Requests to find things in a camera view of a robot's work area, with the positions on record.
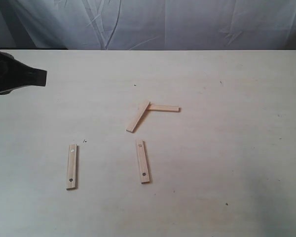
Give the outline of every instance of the wooden strip with holes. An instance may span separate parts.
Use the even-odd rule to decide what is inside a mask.
[[[144,112],[146,111],[148,105],[150,104],[149,100],[145,100],[139,110],[137,111],[137,114],[135,116],[135,118],[133,119],[133,121],[128,125],[128,127],[126,128],[126,131],[133,133],[139,120],[141,119],[141,117],[143,116]]]
[[[149,105],[147,111],[162,111],[162,112],[179,112],[179,106],[168,106],[168,105]]]
[[[149,179],[149,171],[148,171],[144,142],[142,140],[136,140],[136,148],[137,148],[140,181],[142,184],[146,184],[150,182],[150,179]]]
[[[75,189],[77,144],[69,145],[66,189]]]

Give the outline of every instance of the white fabric backdrop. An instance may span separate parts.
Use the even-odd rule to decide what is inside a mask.
[[[282,49],[296,41],[296,0],[9,2],[37,47]]]

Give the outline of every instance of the white table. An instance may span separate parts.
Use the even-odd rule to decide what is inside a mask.
[[[296,51],[7,52],[48,75],[0,96],[0,237],[296,237]]]

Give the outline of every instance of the balsa wood piece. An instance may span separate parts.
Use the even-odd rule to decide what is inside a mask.
[[[66,189],[75,189],[77,145],[69,145]]]
[[[145,100],[139,107],[139,110],[137,111],[136,117],[133,119],[133,121],[128,125],[126,128],[126,131],[133,133],[139,120],[143,116],[144,112],[146,111],[147,107],[149,106],[150,101]]]
[[[146,184],[150,182],[150,179],[149,179],[144,142],[142,140],[137,140],[136,147],[137,147],[137,158],[138,158],[140,181],[142,184]]]
[[[149,105],[147,111],[162,111],[162,112],[179,112],[179,106],[168,106],[168,105]]]

